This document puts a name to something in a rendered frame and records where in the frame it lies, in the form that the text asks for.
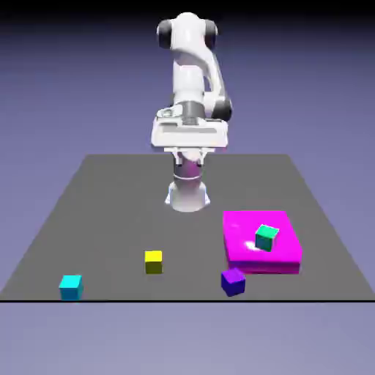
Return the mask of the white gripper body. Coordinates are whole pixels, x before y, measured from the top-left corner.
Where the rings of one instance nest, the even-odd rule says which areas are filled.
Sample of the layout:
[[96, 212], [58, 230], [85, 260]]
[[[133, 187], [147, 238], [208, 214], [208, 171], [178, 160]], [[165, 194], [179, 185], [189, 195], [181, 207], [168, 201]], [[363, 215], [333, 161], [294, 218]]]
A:
[[163, 148], [226, 148], [228, 124], [222, 120], [198, 118], [197, 125], [185, 125], [181, 117], [156, 118], [151, 144]]

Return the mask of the small green cube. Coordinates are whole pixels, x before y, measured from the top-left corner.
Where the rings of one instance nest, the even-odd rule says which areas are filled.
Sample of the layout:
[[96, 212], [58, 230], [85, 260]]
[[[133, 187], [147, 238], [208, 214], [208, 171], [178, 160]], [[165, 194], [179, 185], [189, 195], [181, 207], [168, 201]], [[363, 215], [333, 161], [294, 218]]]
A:
[[261, 224], [255, 233], [255, 246], [258, 249], [270, 252], [279, 229]]

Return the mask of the small yellow cube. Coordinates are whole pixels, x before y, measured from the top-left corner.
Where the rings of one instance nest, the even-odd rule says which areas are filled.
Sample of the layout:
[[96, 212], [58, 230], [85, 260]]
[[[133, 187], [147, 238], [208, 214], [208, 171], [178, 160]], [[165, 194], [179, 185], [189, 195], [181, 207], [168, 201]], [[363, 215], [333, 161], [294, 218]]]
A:
[[162, 274], [163, 252], [161, 250], [145, 250], [144, 268], [147, 275]]

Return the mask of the small purple cube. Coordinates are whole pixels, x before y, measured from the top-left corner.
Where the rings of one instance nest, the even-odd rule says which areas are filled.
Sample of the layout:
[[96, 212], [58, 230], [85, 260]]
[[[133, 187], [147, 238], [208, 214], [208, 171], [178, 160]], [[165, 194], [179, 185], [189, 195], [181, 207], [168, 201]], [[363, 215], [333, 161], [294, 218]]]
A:
[[221, 287], [228, 297], [245, 292], [245, 275], [237, 268], [231, 268], [221, 273]]

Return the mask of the small cyan cube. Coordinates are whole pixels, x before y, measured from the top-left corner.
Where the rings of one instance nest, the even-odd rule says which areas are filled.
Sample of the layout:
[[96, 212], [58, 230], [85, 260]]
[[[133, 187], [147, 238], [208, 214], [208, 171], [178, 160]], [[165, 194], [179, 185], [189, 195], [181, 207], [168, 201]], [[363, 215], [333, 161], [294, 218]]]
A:
[[83, 293], [81, 275], [64, 275], [59, 284], [59, 292], [63, 301], [78, 301]]

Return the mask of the large magenta box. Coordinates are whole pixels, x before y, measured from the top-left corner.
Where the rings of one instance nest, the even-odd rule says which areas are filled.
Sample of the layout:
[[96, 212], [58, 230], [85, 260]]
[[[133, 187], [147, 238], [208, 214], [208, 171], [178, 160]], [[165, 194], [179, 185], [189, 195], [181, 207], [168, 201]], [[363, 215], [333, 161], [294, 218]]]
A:
[[302, 246], [280, 210], [223, 212], [228, 266], [243, 273], [297, 274]]

